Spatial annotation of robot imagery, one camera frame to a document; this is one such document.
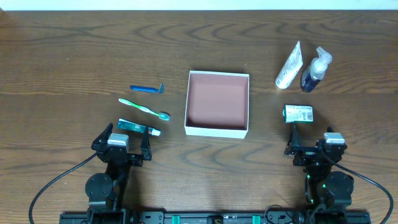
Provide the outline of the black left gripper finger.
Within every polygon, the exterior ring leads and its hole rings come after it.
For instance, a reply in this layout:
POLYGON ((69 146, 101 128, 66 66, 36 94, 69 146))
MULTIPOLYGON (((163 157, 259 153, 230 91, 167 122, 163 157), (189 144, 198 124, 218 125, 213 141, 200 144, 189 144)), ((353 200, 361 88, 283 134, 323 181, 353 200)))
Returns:
POLYGON ((109 123, 105 130, 92 142, 92 149, 101 149, 108 143, 108 139, 113 132, 113 123, 109 123))
POLYGON ((149 128, 146 127, 144 130, 144 134, 141 141, 141 154, 143 161, 151 161, 152 160, 152 152, 150 149, 149 142, 149 128))

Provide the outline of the green white soap box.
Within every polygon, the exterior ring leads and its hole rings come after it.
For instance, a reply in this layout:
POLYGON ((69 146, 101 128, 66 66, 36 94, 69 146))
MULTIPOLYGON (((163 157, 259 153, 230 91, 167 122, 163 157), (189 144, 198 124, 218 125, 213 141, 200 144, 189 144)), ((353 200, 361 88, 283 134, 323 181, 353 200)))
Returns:
POLYGON ((313 107, 308 105, 285 105, 282 115, 285 123, 312 123, 313 107))

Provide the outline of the green toothpaste tube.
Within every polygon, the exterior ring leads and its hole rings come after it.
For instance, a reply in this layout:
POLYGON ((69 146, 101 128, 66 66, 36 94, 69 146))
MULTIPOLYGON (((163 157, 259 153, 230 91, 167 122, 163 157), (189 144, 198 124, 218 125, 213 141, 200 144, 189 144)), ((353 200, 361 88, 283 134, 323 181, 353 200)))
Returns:
POLYGON ((127 131, 134 131, 134 132, 142 133, 142 134, 144 134, 145 130, 148 129, 149 134, 152 136, 160 136, 161 135, 161 131, 158 129, 144 126, 144 125, 137 124, 137 123, 133 123, 132 121, 128 121, 128 120, 125 120, 122 118, 119 118, 117 128, 127 130, 127 131))

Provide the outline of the green white toothbrush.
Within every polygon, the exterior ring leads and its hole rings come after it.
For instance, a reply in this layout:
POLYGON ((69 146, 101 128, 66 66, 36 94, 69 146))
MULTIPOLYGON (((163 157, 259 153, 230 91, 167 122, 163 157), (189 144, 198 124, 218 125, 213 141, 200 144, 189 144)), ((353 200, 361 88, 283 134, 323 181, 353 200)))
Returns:
POLYGON ((139 110, 141 110, 141 111, 143 111, 145 113, 152 114, 152 115, 158 117, 159 119, 161 119, 163 121, 170 121, 170 119, 171 119, 171 116, 166 114, 166 113, 162 113, 162 112, 156 113, 156 112, 150 110, 149 108, 147 108, 145 106, 137 105, 137 104, 135 104, 135 103, 133 103, 133 102, 127 100, 127 99, 119 98, 118 101, 120 103, 122 103, 122 104, 137 108, 137 109, 139 109, 139 110))

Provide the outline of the clear pump bottle blue liquid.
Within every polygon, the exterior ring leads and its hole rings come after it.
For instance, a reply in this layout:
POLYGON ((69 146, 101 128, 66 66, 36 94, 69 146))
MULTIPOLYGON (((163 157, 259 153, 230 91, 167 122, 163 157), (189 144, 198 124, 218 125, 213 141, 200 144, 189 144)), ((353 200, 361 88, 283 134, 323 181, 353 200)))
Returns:
POLYGON ((321 47, 317 47, 318 57, 315 57, 301 77, 301 89, 310 93, 324 78, 332 56, 321 47))

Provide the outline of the white hair product tube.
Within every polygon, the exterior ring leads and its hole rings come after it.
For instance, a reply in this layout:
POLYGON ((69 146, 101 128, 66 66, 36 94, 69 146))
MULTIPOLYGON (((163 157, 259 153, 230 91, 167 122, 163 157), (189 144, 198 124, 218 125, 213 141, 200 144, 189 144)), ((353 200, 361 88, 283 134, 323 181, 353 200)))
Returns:
POLYGON ((276 87, 279 89, 288 88, 302 65, 302 51, 300 41, 298 41, 275 80, 276 87))

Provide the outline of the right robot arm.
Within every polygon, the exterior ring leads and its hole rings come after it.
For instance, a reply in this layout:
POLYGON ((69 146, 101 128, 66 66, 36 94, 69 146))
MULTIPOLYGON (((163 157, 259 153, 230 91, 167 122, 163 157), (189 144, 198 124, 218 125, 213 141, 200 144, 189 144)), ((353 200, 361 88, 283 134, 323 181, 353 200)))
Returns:
POLYGON ((346 207, 352 203, 354 180, 341 171, 332 171, 347 145, 341 133, 327 129, 314 146, 302 146, 295 125, 292 126, 284 154, 293 156, 293 165, 306 173, 305 198, 310 206, 294 213, 294 223, 347 223, 346 207))

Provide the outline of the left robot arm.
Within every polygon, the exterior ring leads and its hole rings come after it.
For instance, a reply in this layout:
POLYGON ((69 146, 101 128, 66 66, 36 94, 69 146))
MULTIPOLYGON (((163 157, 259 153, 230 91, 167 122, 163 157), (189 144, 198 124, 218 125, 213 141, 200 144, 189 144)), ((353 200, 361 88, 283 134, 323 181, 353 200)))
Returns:
POLYGON ((141 167, 152 159, 149 144, 149 128, 143 132, 141 153, 129 153, 129 136, 113 133, 113 124, 93 141, 92 150, 105 164, 106 171, 92 175, 86 182, 85 192, 89 198, 89 224, 139 223, 137 212, 122 208, 122 200, 132 167, 141 167))

